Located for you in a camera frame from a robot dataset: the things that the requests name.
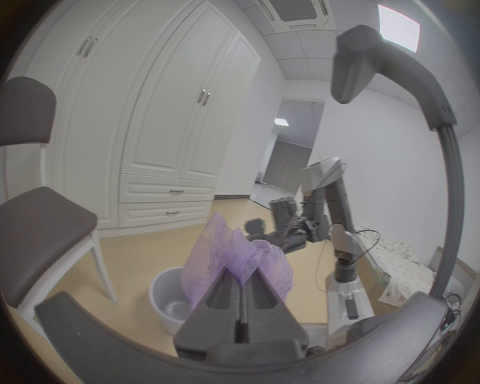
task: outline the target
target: chair leg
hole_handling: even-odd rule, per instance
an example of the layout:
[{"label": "chair leg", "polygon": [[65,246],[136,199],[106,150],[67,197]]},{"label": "chair leg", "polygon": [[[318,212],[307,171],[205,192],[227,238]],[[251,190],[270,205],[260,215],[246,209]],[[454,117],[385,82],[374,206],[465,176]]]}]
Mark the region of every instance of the chair leg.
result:
[{"label": "chair leg", "polygon": [[115,294],[115,290],[113,289],[112,282],[110,281],[110,277],[108,276],[107,268],[105,267],[105,261],[103,260],[102,250],[100,248],[100,241],[98,240],[98,234],[96,229],[90,234],[90,237],[93,241],[93,259],[95,260],[96,268],[100,273],[100,278],[102,279],[103,286],[108,293],[108,297],[114,303],[118,302],[117,295]]},{"label": "chair leg", "polygon": [[19,314],[25,319],[25,321],[33,328],[35,329],[41,336],[43,336],[45,339],[48,340],[47,335],[45,334],[45,331],[43,328],[38,324],[33,317],[30,317],[27,313],[22,311],[20,308],[18,309]]}]

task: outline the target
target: floor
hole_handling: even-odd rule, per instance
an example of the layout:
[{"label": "floor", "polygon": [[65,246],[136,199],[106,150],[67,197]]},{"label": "floor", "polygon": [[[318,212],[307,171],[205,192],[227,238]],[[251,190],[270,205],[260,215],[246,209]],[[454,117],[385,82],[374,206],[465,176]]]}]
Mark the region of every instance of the floor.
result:
[{"label": "floor", "polygon": [[253,185],[252,194],[250,195],[250,200],[255,201],[256,203],[264,206],[265,208],[270,208],[270,202],[272,200],[280,199],[282,197],[295,196],[267,184],[255,183]]},{"label": "floor", "polygon": [[[270,211],[247,199],[217,200],[210,214],[219,212],[232,228],[243,228],[245,221],[261,217],[266,231],[273,230]],[[107,269],[119,302],[113,304],[104,292],[91,255],[83,257],[54,287],[50,295],[65,290],[93,316],[131,340],[149,348],[176,356],[172,336],[160,325],[158,315],[148,299],[148,288],[155,275],[187,260],[203,225],[118,238],[101,239]],[[287,307],[301,323],[326,323],[326,294],[315,285],[315,267],[323,243],[288,255],[294,271],[294,288]],[[331,243],[325,244],[319,265],[318,284],[325,289],[325,278],[334,268]],[[38,335],[18,315],[10,313],[30,346],[55,374],[67,384],[80,379],[56,353],[53,346]]]}]

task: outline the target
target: drawer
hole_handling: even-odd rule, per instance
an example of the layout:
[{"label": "drawer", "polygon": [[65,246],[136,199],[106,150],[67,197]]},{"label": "drawer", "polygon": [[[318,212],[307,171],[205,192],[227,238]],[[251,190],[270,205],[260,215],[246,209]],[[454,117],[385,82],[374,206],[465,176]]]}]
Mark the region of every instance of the drawer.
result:
[{"label": "drawer", "polygon": [[216,183],[211,181],[120,174],[120,203],[211,201]]},{"label": "drawer", "polygon": [[208,216],[211,205],[211,201],[119,204],[119,224],[135,227],[203,218]]}]

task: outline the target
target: garbage bag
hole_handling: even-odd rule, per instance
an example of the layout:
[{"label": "garbage bag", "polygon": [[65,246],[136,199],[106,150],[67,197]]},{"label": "garbage bag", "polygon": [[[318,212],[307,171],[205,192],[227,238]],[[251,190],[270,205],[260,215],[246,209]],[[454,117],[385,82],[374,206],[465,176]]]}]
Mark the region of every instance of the garbage bag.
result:
[{"label": "garbage bag", "polygon": [[293,287],[293,271],[283,251],[265,240],[248,241],[240,228],[227,226],[214,213],[193,246],[180,274],[185,295],[196,307],[220,271],[226,267],[241,285],[260,270],[285,301]]}]

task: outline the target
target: air vent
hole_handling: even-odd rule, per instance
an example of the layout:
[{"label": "air vent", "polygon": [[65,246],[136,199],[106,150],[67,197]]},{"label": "air vent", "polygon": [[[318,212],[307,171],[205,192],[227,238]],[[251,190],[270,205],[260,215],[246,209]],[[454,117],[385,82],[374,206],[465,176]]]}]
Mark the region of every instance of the air vent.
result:
[{"label": "air vent", "polygon": [[275,32],[335,29],[328,0],[255,0]]}]

